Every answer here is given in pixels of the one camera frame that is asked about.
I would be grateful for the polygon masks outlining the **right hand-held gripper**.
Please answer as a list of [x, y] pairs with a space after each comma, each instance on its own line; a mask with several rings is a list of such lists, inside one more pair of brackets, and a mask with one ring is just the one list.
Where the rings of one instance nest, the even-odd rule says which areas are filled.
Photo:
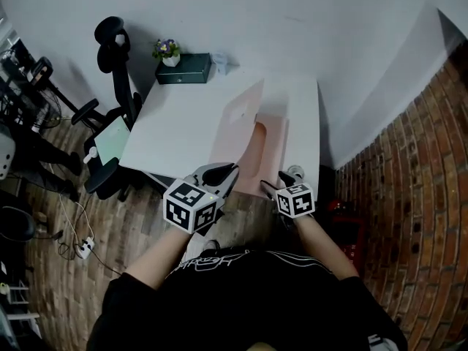
[[261, 191], [270, 200], [275, 200], [278, 211], [291, 219], [315, 212], [314, 193], [309, 184], [299, 183], [299, 176], [289, 171], [279, 171], [279, 178], [286, 188], [278, 189], [268, 181], [261, 180]]

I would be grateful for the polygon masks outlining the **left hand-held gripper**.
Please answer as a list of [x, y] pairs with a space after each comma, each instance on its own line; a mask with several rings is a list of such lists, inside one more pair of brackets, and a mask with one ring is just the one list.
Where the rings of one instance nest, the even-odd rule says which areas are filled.
[[239, 173], [234, 163], [217, 162], [175, 180], [163, 194], [163, 219], [190, 235], [205, 235], [224, 215]]

